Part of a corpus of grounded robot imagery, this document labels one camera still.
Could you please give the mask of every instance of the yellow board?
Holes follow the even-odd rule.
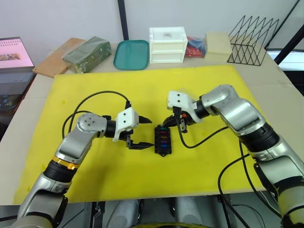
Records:
[[[231,84],[239,96],[256,101],[233,66],[58,75],[47,97],[36,126],[26,159],[26,166],[15,194],[21,203],[38,175],[46,168],[61,143],[61,127],[86,96],[102,90],[115,90],[126,95],[139,115],[153,121],[134,130],[134,142],[154,143],[154,127],[172,114],[167,110],[169,90],[185,90],[195,99],[220,84]],[[125,100],[114,94],[101,94],[86,101],[80,110],[98,115],[116,115],[124,109]],[[209,116],[202,123],[188,127],[185,141],[193,145],[225,126],[220,117]],[[240,157],[238,138],[228,129],[218,133],[195,149],[181,144],[177,128],[171,128],[172,154],[161,157],[154,147],[129,150],[125,142],[94,139],[91,150],[73,178],[67,196],[70,202],[119,200],[176,195],[214,194],[218,192],[220,171]],[[256,187],[262,184],[247,166]],[[225,191],[249,190],[242,162],[227,170],[222,178]]]

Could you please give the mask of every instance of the black pole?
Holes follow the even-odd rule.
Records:
[[[122,30],[123,30],[123,39],[128,40],[129,34],[128,34],[127,17],[125,14],[124,0],[117,0],[117,2],[119,8],[120,22],[122,24]]]
[[[304,25],[297,31],[294,37],[286,44],[282,51],[275,57],[275,62],[279,65],[283,59],[297,46],[304,37]]]
[[[291,8],[291,10],[289,11],[289,13],[287,14],[287,16],[285,17],[285,19],[282,21],[282,23],[280,24],[280,26],[277,28],[277,30],[275,31],[275,33],[272,35],[272,37],[270,38],[270,40],[268,41],[268,43],[265,45],[265,49],[268,49],[268,46],[270,44],[270,42],[273,40],[273,38],[276,36],[276,34],[279,32],[279,30],[281,29],[281,27],[284,25],[285,21],[287,21],[287,19],[289,18],[290,14],[294,11],[295,7],[297,6],[297,4],[299,3],[300,0],[297,0],[296,3],[294,4],[294,6]]]

